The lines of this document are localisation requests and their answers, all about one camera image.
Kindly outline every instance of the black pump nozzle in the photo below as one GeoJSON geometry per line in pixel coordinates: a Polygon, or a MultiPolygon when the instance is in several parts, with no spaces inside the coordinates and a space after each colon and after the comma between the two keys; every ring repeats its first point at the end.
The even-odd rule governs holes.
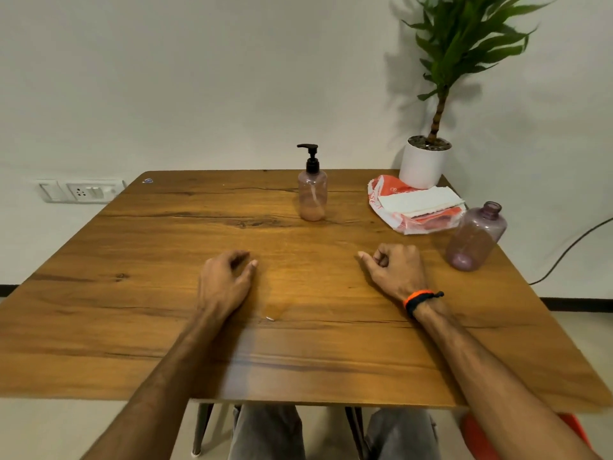
{"type": "Polygon", "coordinates": [[[306,172],[309,174],[317,174],[319,172],[319,160],[315,158],[315,155],[317,154],[318,146],[314,143],[301,143],[300,145],[297,145],[297,147],[308,149],[311,157],[306,161],[306,172]]]}

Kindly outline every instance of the hand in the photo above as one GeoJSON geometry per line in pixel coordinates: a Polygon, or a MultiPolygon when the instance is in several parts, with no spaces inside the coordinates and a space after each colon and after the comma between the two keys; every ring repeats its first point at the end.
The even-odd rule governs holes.
{"type": "Polygon", "coordinates": [[[358,252],[373,281],[388,295],[404,301],[427,289],[424,265],[414,245],[382,243],[373,256],[358,252]]]}
{"type": "Polygon", "coordinates": [[[198,309],[212,309],[216,317],[225,321],[243,303],[256,272],[257,260],[249,262],[238,277],[233,271],[248,256],[246,250],[230,250],[204,263],[198,278],[198,309]]]}

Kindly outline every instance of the soil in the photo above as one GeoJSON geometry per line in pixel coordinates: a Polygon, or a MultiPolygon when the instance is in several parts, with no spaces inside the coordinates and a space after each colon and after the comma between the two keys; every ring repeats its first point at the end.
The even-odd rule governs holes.
{"type": "Polygon", "coordinates": [[[409,143],[412,146],[416,146],[417,148],[421,148],[423,150],[443,151],[451,148],[451,144],[442,138],[436,138],[436,143],[431,145],[426,142],[425,135],[414,135],[409,138],[409,143]]]}

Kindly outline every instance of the wristband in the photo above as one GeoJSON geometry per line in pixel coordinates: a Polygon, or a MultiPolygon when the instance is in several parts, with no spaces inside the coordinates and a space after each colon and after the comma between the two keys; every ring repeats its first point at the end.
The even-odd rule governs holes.
{"type": "Polygon", "coordinates": [[[417,291],[409,295],[407,299],[403,302],[403,305],[405,306],[405,310],[409,314],[409,316],[412,318],[415,318],[413,316],[413,312],[415,311],[415,309],[418,307],[418,305],[421,302],[425,302],[426,300],[429,300],[429,299],[437,299],[444,295],[445,294],[442,292],[437,292],[435,294],[432,291],[427,290],[427,289],[423,291],[417,291]]]}

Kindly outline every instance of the soap bottle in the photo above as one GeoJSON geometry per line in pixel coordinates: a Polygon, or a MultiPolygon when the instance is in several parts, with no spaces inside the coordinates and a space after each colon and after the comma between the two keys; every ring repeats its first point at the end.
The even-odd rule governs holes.
{"type": "Polygon", "coordinates": [[[447,262],[460,271],[475,271],[485,262],[506,230],[502,206],[486,202],[468,210],[447,246],[447,262]]]}
{"type": "Polygon", "coordinates": [[[315,158],[317,147],[312,143],[298,145],[298,148],[306,148],[310,154],[306,170],[298,175],[300,217],[307,221],[324,219],[328,202],[328,177],[319,170],[319,160],[315,158]]]}

